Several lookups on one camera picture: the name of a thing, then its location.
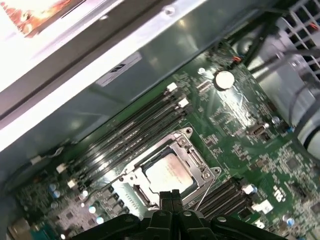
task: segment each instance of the sticker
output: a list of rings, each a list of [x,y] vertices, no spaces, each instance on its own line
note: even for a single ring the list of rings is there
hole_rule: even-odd
[[[120,76],[129,68],[131,68],[133,65],[135,65],[137,62],[139,62],[141,59],[142,59],[141,54],[139,52],[135,52],[134,54],[126,58],[123,62],[121,62],[119,65],[115,66],[107,74],[102,76],[95,83],[100,85],[101,87],[105,87],[106,85],[111,83],[114,79],[116,79],[118,76]]]

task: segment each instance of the motherboard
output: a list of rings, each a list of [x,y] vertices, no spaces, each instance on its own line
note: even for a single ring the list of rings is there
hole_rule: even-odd
[[[30,179],[15,197],[32,231],[68,239],[121,214],[143,218],[159,192],[178,189],[207,220],[319,240],[315,166],[233,55],[227,44],[202,53]]]

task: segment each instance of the cpu socket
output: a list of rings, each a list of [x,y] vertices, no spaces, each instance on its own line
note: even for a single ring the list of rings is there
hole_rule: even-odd
[[[210,168],[189,138],[191,127],[174,131],[145,149],[122,171],[128,183],[148,207],[159,206],[159,192],[178,189],[183,204],[206,191],[221,173],[220,167]]]

